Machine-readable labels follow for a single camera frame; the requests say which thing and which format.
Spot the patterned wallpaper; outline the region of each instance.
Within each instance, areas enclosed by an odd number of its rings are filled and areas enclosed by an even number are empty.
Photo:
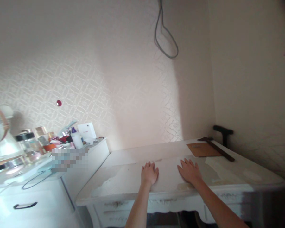
[[[175,60],[154,44],[157,1],[0,2],[0,104],[16,112],[12,133],[58,132],[76,119],[92,122],[110,150],[209,135],[207,3],[164,4]]]
[[[209,11],[216,122],[234,130],[232,150],[285,179],[283,4],[211,0]]]

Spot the glass jar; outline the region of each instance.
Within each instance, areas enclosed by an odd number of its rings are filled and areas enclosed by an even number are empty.
[[[35,138],[33,132],[19,134],[16,136],[16,140],[28,156],[30,162],[38,160],[44,154],[40,142]]]

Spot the jar lid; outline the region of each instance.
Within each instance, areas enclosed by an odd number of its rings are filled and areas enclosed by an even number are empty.
[[[34,133],[33,132],[29,132],[29,133],[16,135],[16,140],[19,142],[19,141],[31,139],[31,138],[34,138],[34,137],[35,137]]]

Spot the cardboard sheet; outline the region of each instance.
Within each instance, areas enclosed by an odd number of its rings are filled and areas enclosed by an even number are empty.
[[[194,157],[211,157],[211,156],[222,156],[212,146],[206,142],[198,142],[187,144]]]

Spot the hand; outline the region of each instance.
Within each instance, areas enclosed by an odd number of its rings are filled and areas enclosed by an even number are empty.
[[[150,164],[150,162],[148,162],[142,167],[142,184],[150,183],[153,185],[156,182],[157,177],[158,167],[154,170],[154,163]]]
[[[185,161],[181,160],[182,168],[178,165],[178,171],[181,176],[188,182],[194,185],[197,180],[202,180],[202,175],[200,174],[200,169],[197,163],[195,165],[191,161],[185,159]]]

